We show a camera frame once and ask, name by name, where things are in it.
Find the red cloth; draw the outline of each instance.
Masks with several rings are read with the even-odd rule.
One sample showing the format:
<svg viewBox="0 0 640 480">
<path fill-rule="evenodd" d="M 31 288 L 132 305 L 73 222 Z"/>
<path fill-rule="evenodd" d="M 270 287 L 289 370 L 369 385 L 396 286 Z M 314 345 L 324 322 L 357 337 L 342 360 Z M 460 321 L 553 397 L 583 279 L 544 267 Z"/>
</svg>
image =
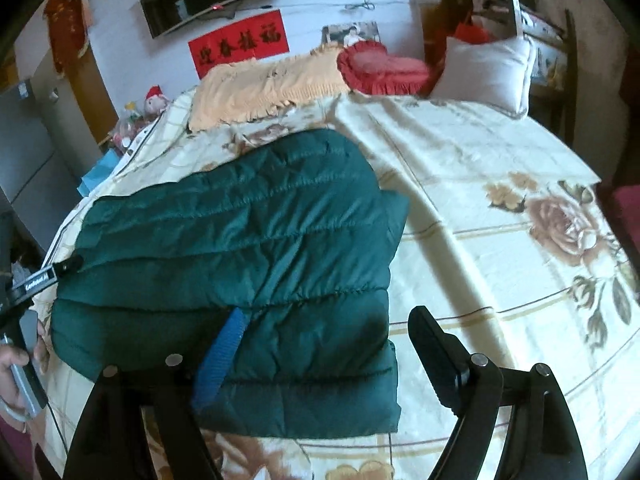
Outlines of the red cloth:
<svg viewBox="0 0 640 480">
<path fill-rule="evenodd" d="M 433 72 L 423 61 L 391 56 L 377 41 L 359 41 L 345 48 L 337 62 L 349 88 L 365 94 L 407 95 L 433 88 Z"/>
<path fill-rule="evenodd" d="M 466 23 L 459 23 L 456 27 L 456 31 L 451 34 L 443 28 L 439 28 L 434 33 L 434 59 L 438 61 L 444 58 L 447 51 L 447 38 L 453 36 L 457 40 L 464 41 L 472 45 L 479 45 L 483 43 L 491 43 L 495 41 L 494 36 L 485 28 L 478 27 L 477 25 L 467 25 Z"/>
<path fill-rule="evenodd" d="M 10 449 L 14 452 L 23 468 L 29 474 L 28 478 L 33 475 L 33 447 L 31 446 L 31 437 L 28 433 L 20 433 L 9 426 L 0 416 L 0 433 L 9 444 Z"/>
</svg>

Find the red chair cushion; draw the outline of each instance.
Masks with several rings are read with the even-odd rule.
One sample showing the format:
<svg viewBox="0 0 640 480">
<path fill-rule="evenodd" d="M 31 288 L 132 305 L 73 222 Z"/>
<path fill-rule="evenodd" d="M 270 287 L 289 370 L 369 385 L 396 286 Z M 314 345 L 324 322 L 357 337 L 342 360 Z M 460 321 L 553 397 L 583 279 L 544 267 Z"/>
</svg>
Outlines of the red chair cushion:
<svg viewBox="0 0 640 480">
<path fill-rule="evenodd" d="M 640 186 L 612 190 L 599 184 L 596 193 L 613 234 L 636 272 L 640 272 Z"/>
<path fill-rule="evenodd" d="M 338 54 L 338 69 L 349 88 L 370 95 L 431 91 L 433 71 L 421 60 L 390 55 L 377 41 L 359 41 Z"/>
</svg>

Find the red decoration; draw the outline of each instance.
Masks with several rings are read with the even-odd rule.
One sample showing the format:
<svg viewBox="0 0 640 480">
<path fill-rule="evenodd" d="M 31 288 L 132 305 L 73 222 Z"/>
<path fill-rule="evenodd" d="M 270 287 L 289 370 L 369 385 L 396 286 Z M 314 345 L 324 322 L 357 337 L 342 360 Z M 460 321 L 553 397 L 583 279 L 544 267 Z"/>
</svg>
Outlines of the red decoration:
<svg viewBox="0 0 640 480">
<path fill-rule="evenodd" d="M 151 98 L 153 96 L 156 96 L 156 95 L 162 95 L 162 90 L 160 89 L 160 87 L 158 85 L 152 86 L 149 89 L 149 92 L 146 93 L 145 99 L 149 99 L 149 98 Z"/>
<path fill-rule="evenodd" d="M 272 10 L 191 40 L 189 49 L 202 79 L 217 64 L 284 54 L 289 43 L 280 11 Z"/>
<path fill-rule="evenodd" d="M 64 73 L 78 62 L 88 47 L 82 0 L 48 0 L 44 16 L 56 72 Z"/>
</svg>

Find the cable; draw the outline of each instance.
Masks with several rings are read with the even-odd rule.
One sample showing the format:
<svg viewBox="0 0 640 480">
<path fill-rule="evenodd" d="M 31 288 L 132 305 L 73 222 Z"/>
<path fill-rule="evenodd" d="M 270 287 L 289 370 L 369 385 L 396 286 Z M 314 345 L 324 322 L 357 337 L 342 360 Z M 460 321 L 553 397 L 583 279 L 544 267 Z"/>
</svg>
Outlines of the cable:
<svg viewBox="0 0 640 480">
<path fill-rule="evenodd" d="M 367 9 L 367 10 L 376 10 L 375 4 L 371 3 L 371 0 L 364 0 L 361 4 L 346 4 L 344 6 L 345 10 L 356 10 L 356 9 Z"/>
<path fill-rule="evenodd" d="M 26 424 L 27 422 L 29 422 L 31 420 L 30 416 L 25 415 L 23 413 L 16 412 L 6 402 L 4 402 L 4 399 L 2 397 L 0 397 L 0 409 L 6 411 L 9 415 L 11 415 L 18 422 L 23 422 L 23 423 Z"/>
<path fill-rule="evenodd" d="M 60 426 L 58 425 L 58 420 L 56 419 L 55 413 L 53 413 L 53 408 L 51 404 L 47 402 L 47 406 L 49 407 L 49 411 L 51 412 L 51 416 L 53 418 L 53 423 L 56 425 L 56 429 L 58 430 L 58 434 L 60 436 L 60 440 L 62 441 L 62 446 L 65 447 L 65 455 L 69 456 L 69 449 L 66 446 L 65 438 L 62 436 L 62 431 L 60 431 Z"/>
</svg>

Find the white pillow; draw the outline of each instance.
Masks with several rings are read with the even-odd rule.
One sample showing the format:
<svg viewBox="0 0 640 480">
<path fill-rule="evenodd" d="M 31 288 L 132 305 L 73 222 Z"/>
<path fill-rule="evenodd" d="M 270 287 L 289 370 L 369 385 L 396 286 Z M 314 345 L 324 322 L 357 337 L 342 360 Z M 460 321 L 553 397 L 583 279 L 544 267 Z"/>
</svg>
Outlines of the white pillow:
<svg viewBox="0 0 640 480">
<path fill-rule="evenodd" d="M 523 117 L 529 111 L 535 61 L 536 49 L 528 38 L 471 45 L 448 37 L 444 72 L 430 98 L 476 101 Z"/>
</svg>

